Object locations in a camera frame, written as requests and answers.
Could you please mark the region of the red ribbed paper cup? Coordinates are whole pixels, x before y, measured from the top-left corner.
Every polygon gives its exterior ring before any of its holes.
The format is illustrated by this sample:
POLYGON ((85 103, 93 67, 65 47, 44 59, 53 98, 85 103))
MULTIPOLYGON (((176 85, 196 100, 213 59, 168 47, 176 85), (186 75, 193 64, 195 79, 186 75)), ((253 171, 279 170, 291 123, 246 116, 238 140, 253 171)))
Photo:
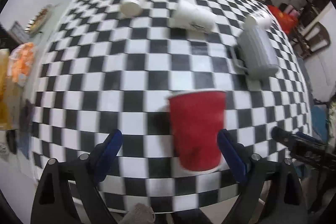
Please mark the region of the red ribbed paper cup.
POLYGON ((174 147, 186 172, 215 171, 221 163, 217 134, 224 128, 226 93, 201 89, 176 93, 168 98, 174 147))

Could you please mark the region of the white paper cup right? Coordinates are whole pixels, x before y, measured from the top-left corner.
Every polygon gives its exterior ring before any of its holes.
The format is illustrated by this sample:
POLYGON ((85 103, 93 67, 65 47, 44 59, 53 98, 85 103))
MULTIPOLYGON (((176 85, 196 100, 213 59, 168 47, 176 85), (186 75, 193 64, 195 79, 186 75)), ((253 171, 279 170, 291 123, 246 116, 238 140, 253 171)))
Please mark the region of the white paper cup right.
POLYGON ((259 26, 263 29, 270 29, 272 19, 270 15, 263 10, 258 10, 246 16, 244 25, 245 27, 259 26))

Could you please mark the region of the white paper cup middle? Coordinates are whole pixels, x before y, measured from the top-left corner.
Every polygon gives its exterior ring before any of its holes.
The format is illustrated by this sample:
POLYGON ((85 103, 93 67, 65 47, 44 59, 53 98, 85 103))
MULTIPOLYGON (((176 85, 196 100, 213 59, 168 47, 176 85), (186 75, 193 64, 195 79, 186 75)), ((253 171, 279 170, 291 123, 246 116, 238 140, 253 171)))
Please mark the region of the white paper cup middle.
POLYGON ((169 19, 171 28, 210 33, 213 31, 216 15, 188 1, 179 0, 169 19))

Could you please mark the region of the wooden chair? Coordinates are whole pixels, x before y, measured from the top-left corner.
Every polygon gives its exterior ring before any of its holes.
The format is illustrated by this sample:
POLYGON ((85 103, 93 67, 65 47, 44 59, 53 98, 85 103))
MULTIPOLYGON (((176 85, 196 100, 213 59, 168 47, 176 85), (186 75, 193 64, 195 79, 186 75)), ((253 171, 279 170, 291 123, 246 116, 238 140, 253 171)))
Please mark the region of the wooden chair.
POLYGON ((294 28, 289 38, 295 53, 302 59, 313 57, 331 45, 330 35, 320 22, 312 26, 305 35, 297 27, 294 28))

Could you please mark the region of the red bag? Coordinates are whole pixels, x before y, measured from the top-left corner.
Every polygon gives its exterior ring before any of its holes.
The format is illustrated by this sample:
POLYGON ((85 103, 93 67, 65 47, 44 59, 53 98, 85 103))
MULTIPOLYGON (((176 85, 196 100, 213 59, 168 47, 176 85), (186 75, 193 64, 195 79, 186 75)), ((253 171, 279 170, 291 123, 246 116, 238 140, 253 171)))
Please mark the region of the red bag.
POLYGON ((282 12, 277 7, 272 5, 267 6, 273 16, 277 19, 281 29, 288 35, 290 34, 291 30, 295 28, 298 24, 298 19, 294 16, 288 15, 282 12))

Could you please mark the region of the orange tissue pack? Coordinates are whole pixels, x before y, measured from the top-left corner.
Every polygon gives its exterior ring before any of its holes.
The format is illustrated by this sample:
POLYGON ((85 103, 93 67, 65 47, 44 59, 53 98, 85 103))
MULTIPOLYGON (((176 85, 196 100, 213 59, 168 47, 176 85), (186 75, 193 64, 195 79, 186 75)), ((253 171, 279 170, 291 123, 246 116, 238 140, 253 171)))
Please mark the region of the orange tissue pack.
POLYGON ((36 47, 33 42, 19 45, 9 55, 7 75, 20 87, 24 87, 35 59, 36 47))

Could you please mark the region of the plate with snacks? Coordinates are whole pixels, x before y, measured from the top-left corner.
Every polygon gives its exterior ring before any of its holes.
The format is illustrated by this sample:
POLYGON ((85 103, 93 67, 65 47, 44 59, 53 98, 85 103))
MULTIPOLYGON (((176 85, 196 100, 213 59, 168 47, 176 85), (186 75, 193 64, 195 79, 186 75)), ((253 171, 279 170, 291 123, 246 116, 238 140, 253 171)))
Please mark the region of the plate with snacks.
POLYGON ((29 23, 27 24, 25 28, 25 32, 29 36, 33 36, 34 34, 36 34, 42 28, 42 26, 47 22, 47 20, 49 20, 53 9, 54 9, 54 6, 50 4, 43 7, 39 11, 39 13, 33 19, 29 21, 29 23))

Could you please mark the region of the small picture frame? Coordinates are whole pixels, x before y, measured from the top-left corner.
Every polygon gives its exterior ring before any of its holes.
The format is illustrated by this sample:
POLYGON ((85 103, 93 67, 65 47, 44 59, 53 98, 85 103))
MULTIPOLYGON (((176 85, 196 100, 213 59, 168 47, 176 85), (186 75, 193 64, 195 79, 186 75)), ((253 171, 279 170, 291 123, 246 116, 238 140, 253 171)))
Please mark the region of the small picture frame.
POLYGON ((18 44, 24 44, 29 41, 29 34, 25 32, 23 27, 15 21, 9 29, 9 34, 18 44))

